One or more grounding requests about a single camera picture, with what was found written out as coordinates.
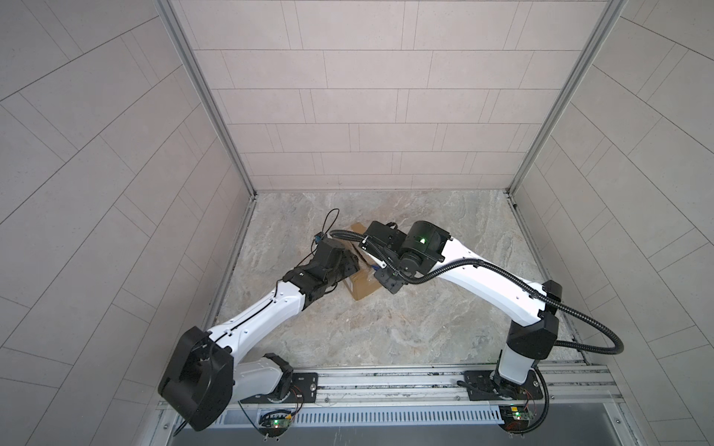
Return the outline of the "brown cardboard express box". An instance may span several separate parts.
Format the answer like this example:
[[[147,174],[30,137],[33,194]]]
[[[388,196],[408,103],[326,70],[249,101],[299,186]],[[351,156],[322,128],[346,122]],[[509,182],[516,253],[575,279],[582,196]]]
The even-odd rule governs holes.
[[[374,274],[379,269],[377,263],[359,247],[358,243],[341,241],[359,261],[358,271],[345,279],[345,285],[355,301],[359,301],[372,295],[382,288],[382,285],[375,278]]]

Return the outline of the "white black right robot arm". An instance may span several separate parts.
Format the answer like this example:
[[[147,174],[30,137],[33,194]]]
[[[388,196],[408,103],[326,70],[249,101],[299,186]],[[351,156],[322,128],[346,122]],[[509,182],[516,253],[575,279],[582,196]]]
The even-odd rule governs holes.
[[[477,256],[446,230],[421,220],[404,233],[374,221],[360,237],[360,247],[381,265],[387,286],[394,290],[444,279],[511,318],[506,345],[492,374],[498,386],[524,384],[554,348],[560,321],[556,308],[544,301],[548,291]]]

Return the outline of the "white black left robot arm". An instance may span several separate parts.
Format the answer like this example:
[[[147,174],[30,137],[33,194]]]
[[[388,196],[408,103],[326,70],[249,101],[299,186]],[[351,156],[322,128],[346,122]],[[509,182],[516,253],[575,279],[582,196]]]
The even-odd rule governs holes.
[[[291,392],[292,366],[273,353],[254,362],[245,362],[245,355],[358,269],[359,258],[349,248],[324,239],[307,264],[290,269],[244,312],[207,331],[188,329],[165,368],[159,395],[195,431],[212,425],[231,403],[256,395],[284,400]]]

